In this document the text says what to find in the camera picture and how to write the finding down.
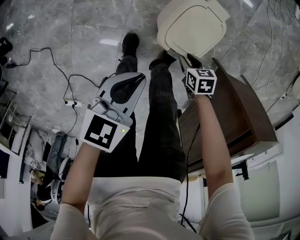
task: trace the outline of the fiducial marker cube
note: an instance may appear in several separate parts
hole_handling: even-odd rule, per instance
[[[187,69],[186,86],[196,95],[213,95],[217,76],[212,69]]]

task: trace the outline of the wooden cabinet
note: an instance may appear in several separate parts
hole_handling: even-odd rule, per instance
[[[245,83],[237,80],[226,73],[218,60],[213,60],[217,65],[217,84],[211,103],[230,155],[232,157],[251,153],[258,155],[276,145],[278,141],[274,127],[247,80],[244,79]],[[194,101],[190,102],[178,122],[182,146],[187,156],[199,124]],[[203,168],[200,134],[199,130],[190,152],[189,173]]]

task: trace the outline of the person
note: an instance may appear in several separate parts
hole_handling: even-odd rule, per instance
[[[137,71],[139,38],[128,33],[117,74]],[[254,239],[233,183],[229,151],[207,96],[196,96],[209,205],[199,233],[177,223],[186,158],[176,127],[177,103],[163,53],[150,64],[150,112],[139,161],[135,116],[112,153],[82,144],[65,182],[51,239]],[[88,201],[90,230],[84,218]]]
[[[37,182],[37,198],[34,199],[36,208],[39,211],[45,210],[46,204],[52,201],[51,186],[59,180],[59,170],[61,164],[61,155],[63,153],[68,136],[64,132],[57,132],[53,145],[51,146],[49,156],[46,163],[46,173],[41,179],[33,172]]]

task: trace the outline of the jeans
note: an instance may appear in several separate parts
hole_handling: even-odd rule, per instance
[[[61,155],[64,151],[67,138],[68,136],[65,133],[58,132],[56,134],[54,143],[51,146],[46,166],[52,170],[54,177],[58,177],[61,164]]]
[[[137,59],[125,56],[116,74],[137,72]],[[176,127],[177,103],[172,77],[165,64],[155,66],[149,87],[150,112],[142,151],[137,161],[135,149],[135,114],[133,124],[112,153],[101,152],[94,177],[167,177],[184,181],[186,158]]]

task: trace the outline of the forearm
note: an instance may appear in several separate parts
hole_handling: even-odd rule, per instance
[[[99,154],[99,149],[83,143],[64,184],[62,203],[73,205],[83,214]]]
[[[220,186],[233,182],[231,159],[215,111],[206,96],[197,96],[202,158],[209,197]]]

